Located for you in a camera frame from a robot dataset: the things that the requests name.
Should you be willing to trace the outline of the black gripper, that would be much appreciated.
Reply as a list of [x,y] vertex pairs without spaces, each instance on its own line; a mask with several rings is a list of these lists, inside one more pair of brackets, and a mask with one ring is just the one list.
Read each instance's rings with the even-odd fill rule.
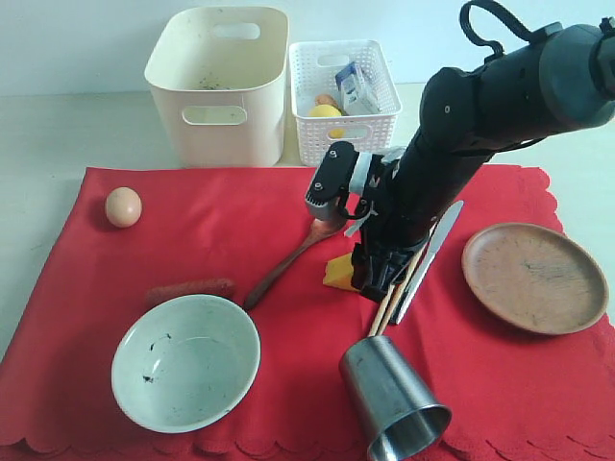
[[352,287],[380,303],[408,265],[408,250],[480,169],[480,151],[436,150],[411,143],[393,169],[385,170],[377,214],[365,222],[352,251]]

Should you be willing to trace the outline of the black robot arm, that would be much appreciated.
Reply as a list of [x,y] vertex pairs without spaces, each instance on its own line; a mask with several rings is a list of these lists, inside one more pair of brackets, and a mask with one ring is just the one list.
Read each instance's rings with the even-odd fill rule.
[[427,82],[419,126],[398,153],[375,158],[370,216],[355,246],[352,284],[374,302],[399,281],[433,223],[498,153],[593,129],[614,116],[614,21],[549,25],[536,42]]

